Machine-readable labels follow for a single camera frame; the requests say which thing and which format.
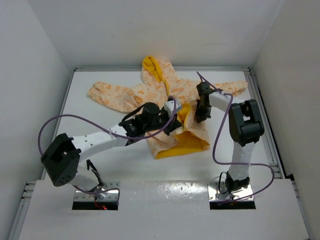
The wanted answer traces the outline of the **orange patterned hooded jacket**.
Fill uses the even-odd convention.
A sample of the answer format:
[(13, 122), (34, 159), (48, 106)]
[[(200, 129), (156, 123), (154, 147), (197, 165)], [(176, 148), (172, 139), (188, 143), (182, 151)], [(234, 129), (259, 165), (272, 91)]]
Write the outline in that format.
[(147, 56), (142, 61), (142, 83), (125, 87), (95, 82), (87, 95), (104, 107), (121, 113), (130, 113), (147, 102), (164, 106), (168, 96), (175, 97), (182, 109), (177, 118), (182, 127), (171, 135), (161, 132), (148, 138), (149, 149), (155, 159), (181, 156), (210, 149), (210, 137), (204, 122), (197, 123), (194, 116), (199, 80), (179, 78), (172, 64), (163, 58)]

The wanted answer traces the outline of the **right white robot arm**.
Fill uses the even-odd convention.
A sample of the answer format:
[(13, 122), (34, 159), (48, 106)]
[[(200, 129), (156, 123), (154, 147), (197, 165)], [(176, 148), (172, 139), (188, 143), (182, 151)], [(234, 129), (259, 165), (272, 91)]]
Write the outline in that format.
[(227, 193), (246, 188), (249, 185), (249, 164), (256, 143), (265, 128), (258, 102), (255, 99), (235, 100), (230, 94), (214, 87), (207, 81), (196, 86), (197, 100), (195, 120), (203, 122), (211, 117), (212, 107), (228, 115), (229, 133), (233, 140), (232, 162), (226, 172)]

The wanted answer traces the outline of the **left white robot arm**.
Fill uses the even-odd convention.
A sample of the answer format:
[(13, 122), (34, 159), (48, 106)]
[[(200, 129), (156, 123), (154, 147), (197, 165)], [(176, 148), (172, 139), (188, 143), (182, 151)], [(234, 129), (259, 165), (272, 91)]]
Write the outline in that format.
[(182, 126), (178, 120), (181, 109), (182, 105), (172, 98), (163, 107), (147, 102), (111, 128), (101, 127), (98, 132), (82, 136), (59, 134), (42, 153), (41, 163), (55, 187), (70, 184), (83, 193), (105, 193), (106, 184), (90, 158), (109, 149), (152, 138), (159, 133), (170, 135)]

